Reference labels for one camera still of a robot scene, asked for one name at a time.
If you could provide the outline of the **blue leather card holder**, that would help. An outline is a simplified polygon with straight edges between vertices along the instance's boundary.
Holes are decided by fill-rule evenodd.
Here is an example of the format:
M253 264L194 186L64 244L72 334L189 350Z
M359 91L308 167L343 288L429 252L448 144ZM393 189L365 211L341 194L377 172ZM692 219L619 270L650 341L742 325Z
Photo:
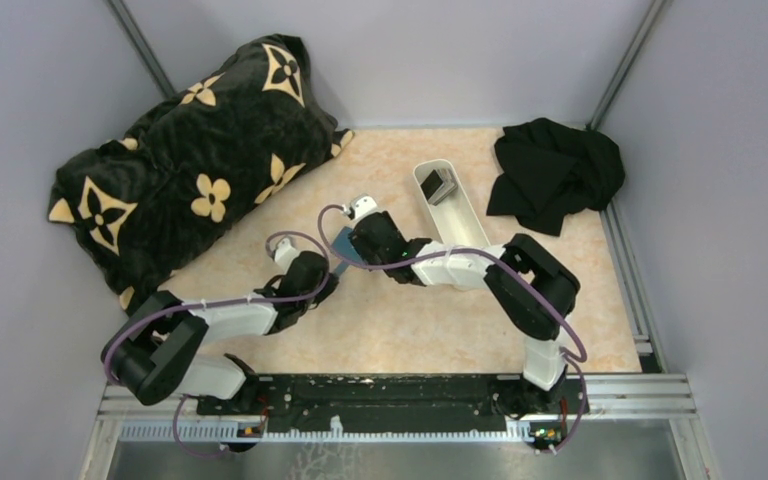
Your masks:
M345 273L350 266L361 261L349 240L350 233L351 229L349 227L343 227L331 242L331 246L337 253L338 263L333 270L337 277Z

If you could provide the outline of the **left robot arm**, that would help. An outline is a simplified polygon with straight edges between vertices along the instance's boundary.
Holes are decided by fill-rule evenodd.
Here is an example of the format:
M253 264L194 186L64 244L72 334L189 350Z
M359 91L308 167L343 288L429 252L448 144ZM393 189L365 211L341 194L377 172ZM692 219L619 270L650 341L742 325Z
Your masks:
M275 335L297 324L337 287L324 256L301 251L262 288L232 300L187 302L158 291L131 315L101 353L110 382L145 406L182 394L230 400L254 386L254 371L233 354L201 347L236 337Z

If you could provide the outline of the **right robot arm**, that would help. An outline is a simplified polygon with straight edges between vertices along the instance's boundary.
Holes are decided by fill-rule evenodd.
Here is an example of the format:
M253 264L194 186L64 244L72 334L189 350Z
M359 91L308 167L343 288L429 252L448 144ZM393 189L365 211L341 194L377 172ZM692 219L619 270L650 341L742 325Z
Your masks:
M533 237L516 234L503 245L447 245L430 238L406 239L390 214L374 209L351 214L349 241L369 270L399 284L487 290L525 336L522 376L548 392L566 375L576 341L568 320L580 283Z

